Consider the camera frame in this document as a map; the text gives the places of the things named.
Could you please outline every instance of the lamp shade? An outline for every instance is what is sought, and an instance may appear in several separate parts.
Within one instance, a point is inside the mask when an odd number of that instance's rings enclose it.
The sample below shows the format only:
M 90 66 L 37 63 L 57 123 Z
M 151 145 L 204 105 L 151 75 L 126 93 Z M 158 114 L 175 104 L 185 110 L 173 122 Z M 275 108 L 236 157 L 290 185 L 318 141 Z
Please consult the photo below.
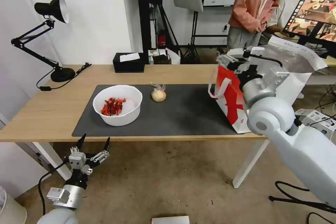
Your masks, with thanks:
M 38 14 L 54 16 L 63 23 L 69 23 L 69 13 L 65 0 L 52 0 L 50 3 L 37 2 L 34 8 Z

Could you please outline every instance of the white bowl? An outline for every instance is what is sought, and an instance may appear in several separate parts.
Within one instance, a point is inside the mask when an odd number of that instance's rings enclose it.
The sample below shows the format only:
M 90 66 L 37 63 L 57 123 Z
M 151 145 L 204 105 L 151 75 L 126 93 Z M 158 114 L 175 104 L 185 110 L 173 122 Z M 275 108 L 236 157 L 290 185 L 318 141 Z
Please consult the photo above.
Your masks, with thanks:
M 122 103 L 123 108 L 120 115 L 107 116 L 100 112 L 104 107 L 105 100 L 109 100 L 111 97 L 126 99 L 126 102 Z M 93 108 L 107 124 L 123 126 L 138 118 L 141 102 L 142 93 L 137 88 L 128 85 L 116 85 L 100 91 L 93 99 Z

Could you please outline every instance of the person's hand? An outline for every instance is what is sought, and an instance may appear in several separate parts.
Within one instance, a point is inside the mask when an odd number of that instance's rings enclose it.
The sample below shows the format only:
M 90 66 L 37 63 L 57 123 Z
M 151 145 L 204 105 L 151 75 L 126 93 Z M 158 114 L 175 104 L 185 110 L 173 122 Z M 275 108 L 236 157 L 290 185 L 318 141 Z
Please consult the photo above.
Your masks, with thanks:
M 258 32 L 258 33 L 261 33 L 261 32 L 263 32 L 263 30 L 262 30 L 262 26 L 261 26 L 261 21 L 259 20 L 259 19 L 257 19 L 257 27 L 256 27 L 256 32 Z
M 264 30 L 266 30 L 266 26 L 267 26 L 267 22 L 264 22 L 264 23 L 261 24 L 261 29 L 262 29 L 261 32 L 263 32 Z

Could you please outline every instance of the bag handle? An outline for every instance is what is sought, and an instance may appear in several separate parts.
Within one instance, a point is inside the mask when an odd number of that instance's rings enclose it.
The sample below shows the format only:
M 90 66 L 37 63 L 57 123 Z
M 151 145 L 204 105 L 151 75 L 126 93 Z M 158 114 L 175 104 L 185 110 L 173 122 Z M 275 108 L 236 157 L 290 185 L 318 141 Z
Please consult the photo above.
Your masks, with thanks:
M 218 90 L 218 94 L 217 95 L 213 95 L 211 92 L 210 92 L 210 89 L 211 89 L 211 86 L 212 86 L 212 79 L 214 78 L 214 75 L 216 73 L 216 70 L 214 70 L 212 72 L 212 75 L 210 77 L 210 80 L 209 80 L 209 86 L 208 86 L 208 94 L 210 95 L 211 98 L 219 98 L 221 96 L 223 96 L 225 90 L 227 89 L 227 86 L 231 83 L 231 80 L 228 79 L 228 78 L 225 78 L 221 84 L 221 87 L 219 88 Z

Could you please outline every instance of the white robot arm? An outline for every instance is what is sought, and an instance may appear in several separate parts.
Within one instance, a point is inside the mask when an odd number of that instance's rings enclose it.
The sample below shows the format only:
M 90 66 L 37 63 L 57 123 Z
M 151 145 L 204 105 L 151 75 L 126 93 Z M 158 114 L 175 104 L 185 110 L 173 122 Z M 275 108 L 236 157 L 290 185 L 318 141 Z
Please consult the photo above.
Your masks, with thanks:
M 45 215 L 43 207 L 43 216 L 37 224 L 78 224 L 76 210 L 82 203 L 88 176 L 92 174 L 94 167 L 110 155 L 110 138 L 107 139 L 104 150 L 98 154 L 80 152 L 85 136 L 79 139 L 75 147 L 71 147 L 71 154 L 66 158 L 66 162 L 69 162 L 72 168 L 70 179 L 65 182 L 63 188 L 52 187 L 47 194 L 47 198 L 53 202 L 56 209 Z
M 287 70 L 282 65 L 274 67 L 263 77 L 257 73 L 256 65 L 250 65 L 244 59 L 221 55 L 218 62 L 234 70 L 241 82 L 249 129 L 255 134 L 265 135 L 306 187 L 327 208 L 334 209 L 336 146 L 317 129 L 301 124 L 295 118 L 293 108 L 276 97 L 275 89 L 289 75 Z

